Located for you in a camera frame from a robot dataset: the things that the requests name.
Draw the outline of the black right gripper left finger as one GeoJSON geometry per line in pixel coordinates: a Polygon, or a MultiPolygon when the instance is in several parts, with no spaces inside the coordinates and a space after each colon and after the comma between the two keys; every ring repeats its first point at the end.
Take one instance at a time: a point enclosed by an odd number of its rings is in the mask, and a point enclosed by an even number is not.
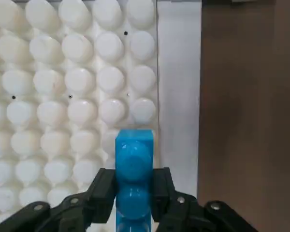
{"type": "Polygon", "coordinates": [[[84,232],[92,223],[107,223],[115,197],[115,170],[101,168],[86,191],[55,207],[32,202],[1,222],[0,232],[84,232]]]}

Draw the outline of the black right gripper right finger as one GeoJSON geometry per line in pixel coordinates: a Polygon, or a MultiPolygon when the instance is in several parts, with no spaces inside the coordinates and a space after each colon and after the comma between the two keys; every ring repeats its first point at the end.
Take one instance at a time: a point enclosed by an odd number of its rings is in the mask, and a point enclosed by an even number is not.
{"type": "Polygon", "coordinates": [[[153,170],[151,213],[158,232],[257,232],[225,202],[201,206],[196,197],[176,191],[167,167],[153,170]]]}

